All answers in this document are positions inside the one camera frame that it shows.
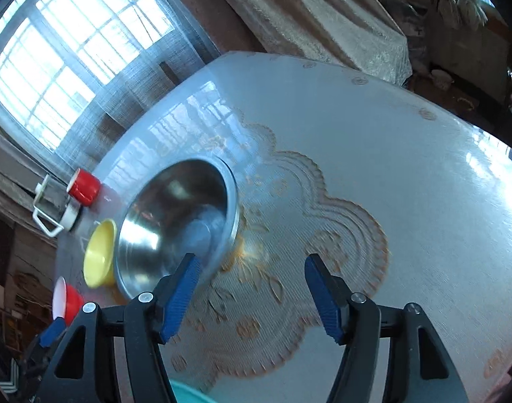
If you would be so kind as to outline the lace tablecloth with clear cover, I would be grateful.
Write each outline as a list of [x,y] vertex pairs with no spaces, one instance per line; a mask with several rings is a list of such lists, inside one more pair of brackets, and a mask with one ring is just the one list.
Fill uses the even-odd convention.
[[96,204],[58,240],[55,273],[87,299],[82,260],[170,161],[233,171],[238,245],[162,348],[170,376],[219,402],[323,402],[342,349],[305,284],[316,253],[350,288],[430,317],[468,398],[512,364],[512,149],[397,86],[332,64],[229,53],[160,100],[109,151]]

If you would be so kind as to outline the yellow bowl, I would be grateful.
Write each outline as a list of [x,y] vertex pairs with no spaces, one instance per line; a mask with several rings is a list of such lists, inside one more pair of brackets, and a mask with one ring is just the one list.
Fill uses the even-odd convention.
[[90,288],[113,286],[114,246],[117,226],[112,219],[105,219],[93,231],[83,260],[83,277]]

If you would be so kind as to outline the red mug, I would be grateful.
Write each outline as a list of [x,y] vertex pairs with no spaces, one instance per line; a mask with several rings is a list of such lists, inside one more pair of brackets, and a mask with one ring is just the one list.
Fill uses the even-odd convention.
[[100,187],[100,180],[90,172],[78,168],[68,182],[67,193],[84,207],[89,207],[99,195]]

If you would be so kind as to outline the red plastic bowl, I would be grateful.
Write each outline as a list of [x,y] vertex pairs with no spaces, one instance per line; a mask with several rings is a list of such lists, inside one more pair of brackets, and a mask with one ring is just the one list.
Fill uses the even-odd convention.
[[51,311],[53,319],[64,319],[66,326],[70,326],[84,305],[84,299],[74,286],[71,286],[64,277],[59,277],[53,290]]

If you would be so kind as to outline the white glass electric kettle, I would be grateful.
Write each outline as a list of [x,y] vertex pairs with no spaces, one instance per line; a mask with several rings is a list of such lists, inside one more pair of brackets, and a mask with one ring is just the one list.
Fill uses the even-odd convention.
[[32,218],[40,230],[54,238],[63,230],[71,230],[81,211],[81,204],[66,186],[49,174],[35,187]]

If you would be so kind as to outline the beige curtain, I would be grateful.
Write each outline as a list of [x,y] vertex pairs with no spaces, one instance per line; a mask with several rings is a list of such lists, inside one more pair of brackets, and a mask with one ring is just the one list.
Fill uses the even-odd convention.
[[378,0],[181,0],[220,52],[341,64],[401,85],[407,40]]

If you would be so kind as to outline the sheer window curtain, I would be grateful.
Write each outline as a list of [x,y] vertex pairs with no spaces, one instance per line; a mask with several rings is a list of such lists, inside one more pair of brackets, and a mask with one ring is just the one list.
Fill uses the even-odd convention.
[[181,0],[152,0],[173,30],[137,52],[102,87],[46,161],[61,180],[77,168],[93,170],[150,108],[176,86],[220,56],[210,36]]

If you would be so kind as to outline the large steel bowl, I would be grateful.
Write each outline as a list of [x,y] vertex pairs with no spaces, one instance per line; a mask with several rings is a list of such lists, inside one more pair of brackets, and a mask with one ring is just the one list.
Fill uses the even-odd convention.
[[241,218],[232,169],[216,155],[181,158],[152,177],[121,220],[114,252],[119,291],[134,299],[175,272],[186,254],[201,262],[199,285],[233,252]]

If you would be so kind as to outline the teal plate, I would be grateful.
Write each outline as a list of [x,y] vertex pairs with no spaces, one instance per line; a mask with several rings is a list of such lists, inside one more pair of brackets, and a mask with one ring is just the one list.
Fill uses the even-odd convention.
[[178,403],[216,403],[214,399],[201,391],[179,381],[172,380],[170,386]]

